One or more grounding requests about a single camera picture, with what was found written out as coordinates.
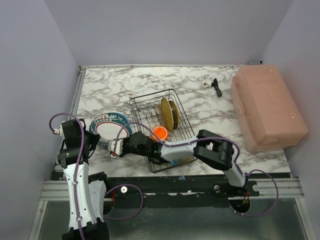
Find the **orange mug black handle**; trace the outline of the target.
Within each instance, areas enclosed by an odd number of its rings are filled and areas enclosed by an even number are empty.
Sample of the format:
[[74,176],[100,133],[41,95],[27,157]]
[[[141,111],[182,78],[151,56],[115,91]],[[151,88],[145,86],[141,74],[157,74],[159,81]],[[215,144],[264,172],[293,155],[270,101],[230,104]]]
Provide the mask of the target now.
[[169,131],[164,126],[156,126],[152,129],[150,137],[153,141],[158,141],[157,136],[161,141],[167,141],[169,139]]

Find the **teal rimmed large plate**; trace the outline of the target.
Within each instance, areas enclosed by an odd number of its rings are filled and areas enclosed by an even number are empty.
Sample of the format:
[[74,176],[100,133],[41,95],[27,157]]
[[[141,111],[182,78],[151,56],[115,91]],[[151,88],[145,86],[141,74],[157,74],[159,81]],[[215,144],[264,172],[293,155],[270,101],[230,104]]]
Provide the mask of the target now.
[[[97,116],[91,123],[89,126],[89,131],[97,134],[96,131],[94,130],[95,126],[99,123],[102,122],[116,122],[122,125],[122,127],[126,124],[129,123],[129,120],[121,113],[119,112],[107,112],[104,114],[101,114],[99,116]],[[107,150],[108,148],[108,141],[107,142],[102,142],[101,139],[98,142],[98,145],[101,148],[104,148],[105,150]]]

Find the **yellow woven bamboo plate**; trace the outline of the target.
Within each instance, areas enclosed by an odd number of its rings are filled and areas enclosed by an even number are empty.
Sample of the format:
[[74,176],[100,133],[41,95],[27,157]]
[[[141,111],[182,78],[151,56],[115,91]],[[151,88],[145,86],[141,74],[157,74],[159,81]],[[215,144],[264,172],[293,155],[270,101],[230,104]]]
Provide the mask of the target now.
[[161,99],[161,110],[166,122],[166,128],[169,132],[172,132],[174,129],[173,112],[168,99],[165,97]]

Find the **beige ceramic bowl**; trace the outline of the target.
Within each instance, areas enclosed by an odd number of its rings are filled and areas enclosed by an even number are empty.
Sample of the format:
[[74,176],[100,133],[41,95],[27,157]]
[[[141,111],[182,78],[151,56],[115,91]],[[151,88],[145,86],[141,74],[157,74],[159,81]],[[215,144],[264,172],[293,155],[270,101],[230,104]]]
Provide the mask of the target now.
[[194,162],[196,159],[193,156],[190,157],[181,157],[178,159],[178,163],[179,164],[186,164],[186,163],[192,163]]

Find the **yellow patterned plate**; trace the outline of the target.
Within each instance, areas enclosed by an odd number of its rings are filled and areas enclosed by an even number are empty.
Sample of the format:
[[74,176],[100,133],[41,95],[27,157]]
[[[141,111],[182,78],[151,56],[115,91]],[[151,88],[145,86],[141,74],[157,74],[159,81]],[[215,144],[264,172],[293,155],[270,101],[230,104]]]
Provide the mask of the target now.
[[169,104],[170,104],[172,116],[173,116],[173,129],[175,130],[178,128],[178,125],[180,122],[179,109],[173,100],[170,100]]

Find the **blue butterfly mug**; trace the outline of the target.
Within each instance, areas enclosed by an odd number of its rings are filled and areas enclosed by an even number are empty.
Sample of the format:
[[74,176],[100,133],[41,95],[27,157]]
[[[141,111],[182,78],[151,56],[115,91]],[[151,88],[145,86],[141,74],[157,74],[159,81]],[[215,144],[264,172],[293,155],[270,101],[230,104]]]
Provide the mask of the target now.
[[178,165],[179,161],[178,161],[177,159],[175,159],[175,160],[171,160],[169,163],[170,163],[172,166],[176,166],[176,165]]

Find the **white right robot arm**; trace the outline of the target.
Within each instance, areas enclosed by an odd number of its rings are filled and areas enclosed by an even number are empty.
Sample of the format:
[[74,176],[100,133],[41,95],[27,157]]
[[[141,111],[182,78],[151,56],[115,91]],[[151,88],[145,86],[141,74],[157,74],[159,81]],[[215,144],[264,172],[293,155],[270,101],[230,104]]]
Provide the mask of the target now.
[[246,184],[246,176],[237,165],[239,146],[208,130],[202,129],[196,136],[176,142],[154,141],[138,131],[126,138],[116,138],[110,149],[119,157],[134,154],[158,165],[195,157],[209,167],[222,171],[231,186],[242,188]]

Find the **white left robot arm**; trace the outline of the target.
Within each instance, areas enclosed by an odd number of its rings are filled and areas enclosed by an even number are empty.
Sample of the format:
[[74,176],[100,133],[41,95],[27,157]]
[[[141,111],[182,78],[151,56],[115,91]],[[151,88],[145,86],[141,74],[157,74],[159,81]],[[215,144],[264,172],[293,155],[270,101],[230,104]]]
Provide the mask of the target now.
[[108,226],[103,218],[107,175],[89,174],[89,158],[101,138],[87,131],[84,120],[71,119],[55,130],[63,138],[65,148],[57,160],[63,168],[69,197],[68,232],[63,240],[108,240]]

